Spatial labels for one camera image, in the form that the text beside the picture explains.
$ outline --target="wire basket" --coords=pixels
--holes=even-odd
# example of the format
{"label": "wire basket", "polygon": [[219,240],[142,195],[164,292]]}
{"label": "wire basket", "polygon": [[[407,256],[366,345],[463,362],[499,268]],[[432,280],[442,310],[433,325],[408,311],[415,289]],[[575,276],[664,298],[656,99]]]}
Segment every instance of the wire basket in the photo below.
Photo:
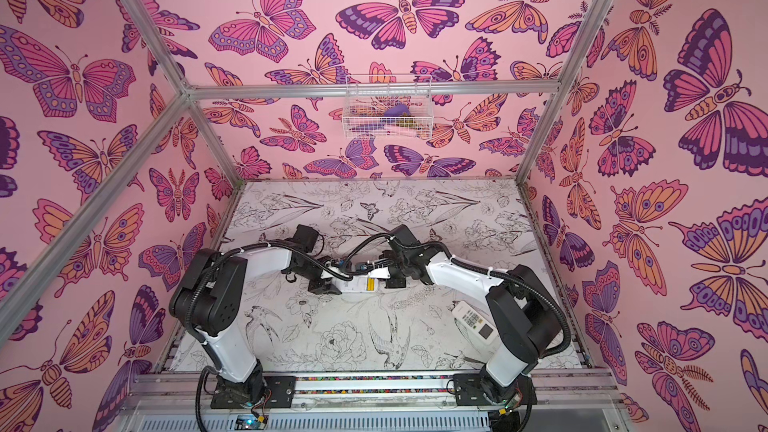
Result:
{"label": "wire basket", "polygon": [[427,140],[435,122],[432,110],[432,77],[416,74],[361,75],[366,82],[347,76],[342,127],[348,139],[361,134]]}

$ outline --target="metal frame bar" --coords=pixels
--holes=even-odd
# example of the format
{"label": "metal frame bar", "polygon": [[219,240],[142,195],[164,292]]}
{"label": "metal frame bar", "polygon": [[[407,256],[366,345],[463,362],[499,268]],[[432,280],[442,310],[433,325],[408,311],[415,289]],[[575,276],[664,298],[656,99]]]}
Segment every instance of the metal frame bar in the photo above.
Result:
{"label": "metal frame bar", "polygon": [[163,135],[184,112],[186,105],[186,100],[176,96],[160,117],[152,122],[134,148],[99,185],[96,192],[74,213],[62,233],[35,259],[8,296],[0,302],[0,348],[7,343],[6,339],[24,320],[24,316],[82,244],[83,237],[101,222],[115,198],[120,196]]}
{"label": "metal frame bar", "polygon": [[[412,82],[389,84],[356,84],[362,95],[375,95],[376,92],[387,89],[392,93],[409,95],[415,92]],[[556,93],[561,83],[556,80],[488,80],[478,82],[433,82],[433,95],[443,94],[492,94],[514,92],[543,92]],[[274,97],[344,97],[346,84],[321,84],[312,86],[282,86],[266,84],[261,86],[232,86],[232,87],[193,87],[187,91],[192,100]]]}
{"label": "metal frame bar", "polygon": [[613,2],[614,0],[592,0],[589,12],[587,12],[587,16],[581,23],[578,35],[576,35],[574,44],[571,47],[571,53],[566,59],[565,64],[563,64],[562,72],[560,72],[558,77],[560,79],[560,90],[547,101],[542,116],[536,125],[536,130],[534,130],[531,137],[531,142],[528,144],[528,150],[526,150],[523,160],[520,162],[517,175],[519,185],[525,183],[525,178],[536,161],[538,151],[542,149],[544,140],[547,139],[554,120],[560,114],[560,109],[570,93],[571,85],[581,70],[581,63],[586,59],[587,52],[589,52],[589,48],[592,46],[592,41],[598,34],[600,25],[603,23],[603,19],[608,14]]}

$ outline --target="pink wall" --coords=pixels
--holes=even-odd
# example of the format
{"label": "pink wall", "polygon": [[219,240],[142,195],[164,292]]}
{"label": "pink wall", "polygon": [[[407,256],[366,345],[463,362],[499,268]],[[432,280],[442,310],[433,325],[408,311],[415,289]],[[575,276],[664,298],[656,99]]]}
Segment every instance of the pink wall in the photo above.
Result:
{"label": "pink wall", "polygon": [[[585,342],[622,384],[638,430],[768,424],[768,21],[753,13],[764,2],[616,0],[605,57],[584,69],[598,98],[575,116],[564,108],[545,153],[554,177],[535,167],[529,181],[558,272],[580,295]],[[649,34],[629,31],[642,15],[633,10],[655,12],[639,25]],[[619,47],[626,60],[610,49],[615,36],[640,38]],[[741,76],[741,89],[686,120]]]}

